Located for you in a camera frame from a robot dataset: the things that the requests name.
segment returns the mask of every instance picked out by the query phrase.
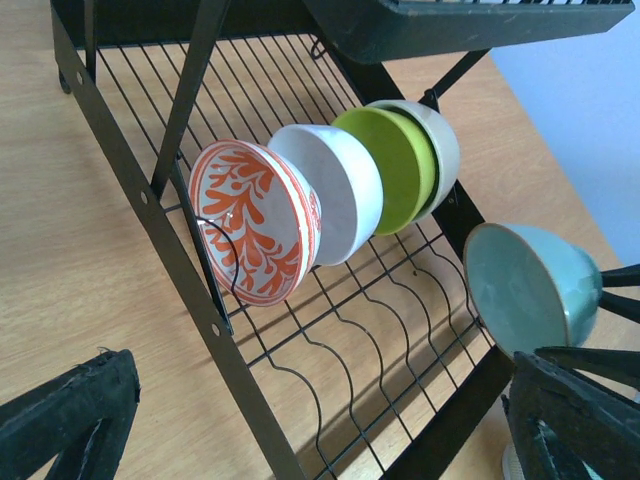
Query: wire rack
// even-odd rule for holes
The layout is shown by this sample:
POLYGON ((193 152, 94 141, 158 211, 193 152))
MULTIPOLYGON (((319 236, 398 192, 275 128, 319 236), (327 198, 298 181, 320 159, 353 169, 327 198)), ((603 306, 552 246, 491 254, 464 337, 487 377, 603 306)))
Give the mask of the wire rack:
MULTIPOLYGON (((312 58, 315 47, 306 34, 219 41, 178 154, 183 174, 214 140, 264 144, 282 125, 329 123, 359 105, 331 57, 312 58)), ((187 50, 98 50, 100 90, 148 176, 187 50)), ((163 206, 198 264, 175 191, 163 206)), ((342 266, 314 268, 281 305, 223 298, 236 344, 310 477, 383 473, 493 345, 433 219, 372 238, 342 266)))

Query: light blue bowl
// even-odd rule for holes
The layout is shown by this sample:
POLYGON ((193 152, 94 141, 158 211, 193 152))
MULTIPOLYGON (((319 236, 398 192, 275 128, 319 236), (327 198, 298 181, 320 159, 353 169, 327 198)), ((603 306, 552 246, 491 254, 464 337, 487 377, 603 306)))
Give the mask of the light blue bowl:
POLYGON ((484 223, 465 245, 473 303, 510 356, 581 346, 595 325, 602 277, 581 248, 540 228, 484 223))

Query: dish rack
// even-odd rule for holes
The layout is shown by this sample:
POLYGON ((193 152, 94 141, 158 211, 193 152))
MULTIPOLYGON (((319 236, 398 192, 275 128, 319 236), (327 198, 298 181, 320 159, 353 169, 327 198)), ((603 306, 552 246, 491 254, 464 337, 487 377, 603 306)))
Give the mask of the dish rack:
POLYGON ((438 478, 512 372, 464 284, 464 242, 484 220, 462 185, 432 218, 372 238, 344 265, 314 268, 286 302, 258 308, 218 288, 187 195, 192 162, 219 138, 265 144, 281 125, 330 123, 348 108, 402 98, 383 60, 469 51, 420 100, 438 109, 489 48, 604 31, 633 5, 51 7, 61 86, 75 95, 276 477, 438 478))

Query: bowl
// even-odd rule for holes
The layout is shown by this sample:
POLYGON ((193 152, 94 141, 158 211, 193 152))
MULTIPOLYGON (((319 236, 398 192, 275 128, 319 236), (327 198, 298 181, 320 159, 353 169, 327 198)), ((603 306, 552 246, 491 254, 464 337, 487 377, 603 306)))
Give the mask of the bowl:
POLYGON ((434 188, 436 159, 428 138, 403 115, 371 107, 348 110, 332 125, 358 139, 378 167, 384 199, 375 233, 402 230, 434 188))
POLYGON ((510 356, 578 347, 593 330, 600 271, 584 250, 551 232, 481 224, 467 238, 464 271, 478 313, 510 356))
POLYGON ((287 125, 268 147, 304 175, 322 205, 318 265, 338 265, 373 234, 382 214, 382 181, 355 137, 326 125, 287 125))
POLYGON ((321 215, 294 166, 248 142, 220 140, 196 160, 189 195, 195 214, 207 220, 200 231, 227 290, 260 306, 291 294, 313 264, 321 215))
POLYGON ((436 154, 436 188, 422 206, 414 221, 422 220, 433 212, 453 188, 460 171, 460 145, 449 122, 435 110, 408 100, 380 100, 370 107, 400 113, 418 124, 427 134, 436 154))

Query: wood grain surface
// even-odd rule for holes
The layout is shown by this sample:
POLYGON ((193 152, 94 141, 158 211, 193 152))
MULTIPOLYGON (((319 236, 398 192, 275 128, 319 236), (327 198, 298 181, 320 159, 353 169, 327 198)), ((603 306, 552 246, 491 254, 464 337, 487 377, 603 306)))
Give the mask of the wood grain surface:
MULTIPOLYGON (((136 358, 143 390, 119 478, 269 477, 265 460, 79 108, 72 96, 60 91, 48 4, 9 0, 0 9, 0 403, 95 356, 98 347, 128 348, 136 358)), ((234 45, 221 45, 213 58, 220 66, 220 77, 210 70, 206 79, 216 102, 201 91, 202 114, 194 112, 193 134, 188 132, 182 147, 187 159, 195 158, 199 143, 213 139, 212 130, 220 137, 251 139, 251 127, 258 141, 265 142, 281 122, 323 122, 350 106, 353 97, 338 88, 339 75, 332 77, 332 70, 323 70, 326 77, 318 72, 297 80, 294 69, 287 66, 289 57, 300 58, 310 72, 317 68, 302 56, 310 45, 308 38, 278 41, 239 43, 238 51, 234 45), (251 60, 254 64, 248 67, 239 63, 238 53, 253 58, 252 48, 263 64, 258 60, 251 60), (260 49, 274 57, 260 54, 260 49), (319 84, 311 77, 321 79, 319 84), (287 86, 285 78, 299 84, 287 86), (222 95, 222 82, 236 87, 222 95), (237 90, 240 84, 251 89, 249 95, 237 90), (331 96, 333 90, 338 94, 331 96), (300 98, 279 98, 277 92, 296 92, 300 98), (244 100, 246 104, 235 110, 232 99, 249 98, 253 105, 244 100), (219 111, 225 112, 228 123, 219 111), (254 114, 243 119, 233 113, 240 111, 254 114)), ((119 88, 126 92, 151 142, 159 146, 160 117, 166 119, 171 105, 166 89, 175 90, 174 65, 180 69, 184 52, 171 46, 164 51, 149 47, 125 54, 103 53, 119 83, 101 60, 99 86, 150 173, 153 148, 141 135, 119 88), (139 72, 147 92, 128 62, 139 72)), ((406 96, 416 99, 458 57, 392 62, 388 68, 406 96)), ((617 266, 603 236, 489 59, 453 87, 441 107, 461 142, 461 180, 487 219, 550 229, 587 249, 603 268, 617 266)), ((170 191, 167 205, 172 201, 175 192, 170 191)), ((171 218, 184 234, 181 214, 174 212, 171 218)), ((321 269, 318 279, 309 276, 291 298, 295 317, 285 306, 251 309, 266 348, 297 331, 296 321, 308 323, 358 290, 358 282, 366 284, 397 264, 406 256, 404 248, 414 252, 425 244, 425 237, 439 234, 431 219, 421 227, 403 231, 402 244, 394 238, 378 238, 358 252, 350 262, 357 281, 347 267, 321 269)), ((404 335, 394 311, 405 319, 412 347, 409 363, 417 371, 434 362, 434 348, 442 351, 454 343, 454 332, 468 325, 464 287, 455 268, 459 263, 454 261, 454 266, 434 252, 452 258, 440 238, 433 250, 420 251, 414 263, 405 262, 392 274, 394 281, 407 285, 417 296, 385 279, 371 289, 370 296, 393 310, 357 295, 338 310, 339 315, 328 315, 309 328, 308 340, 299 335, 273 354, 277 365, 294 368, 317 392, 324 419, 320 446, 328 455, 354 436, 356 424, 369 423, 388 403, 385 393, 397 394, 411 382, 412 372, 404 361, 404 335), (425 311, 431 321, 432 346, 425 311), (374 344, 349 321, 366 328, 381 350, 382 389, 377 384, 380 362, 374 344), (331 351, 310 342, 331 346, 344 361, 354 389, 352 414, 345 408, 349 379, 344 366, 331 351)), ((233 310, 233 300, 226 298, 233 310)), ((250 322, 243 315, 235 318, 237 342, 249 361, 263 347, 250 322)), ((637 349, 634 329, 603 313, 589 344, 637 349)), ((420 431, 489 345, 478 333, 465 337, 463 343, 468 354, 461 346, 451 348, 423 382, 424 392, 414 387, 398 405, 400 419, 388 414, 384 428, 372 432, 372 448, 383 465, 408 444, 405 427, 411 435, 420 431)), ((267 360, 257 363, 252 372, 303 465, 310 472, 318 471, 323 464, 315 445, 318 415, 310 390, 267 360)), ((445 477, 467 478, 473 473, 475 478, 500 478, 500 454, 507 440, 508 430, 496 404, 445 477)), ((366 445, 358 445, 354 452, 341 462, 342 476, 379 475, 366 445)))

